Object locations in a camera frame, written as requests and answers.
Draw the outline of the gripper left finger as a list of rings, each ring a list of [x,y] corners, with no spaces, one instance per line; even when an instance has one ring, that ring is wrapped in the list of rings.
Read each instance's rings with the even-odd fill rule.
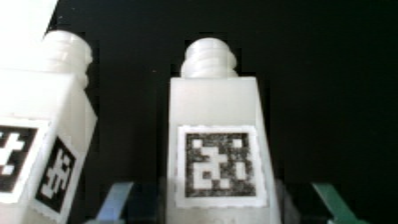
[[[115,182],[96,218],[83,224],[158,224],[156,184]]]

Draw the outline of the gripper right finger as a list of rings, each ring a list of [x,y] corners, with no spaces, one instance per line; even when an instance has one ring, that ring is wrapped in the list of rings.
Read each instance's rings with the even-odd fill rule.
[[[282,224],[369,224],[355,216],[330,183],[284,185]]]

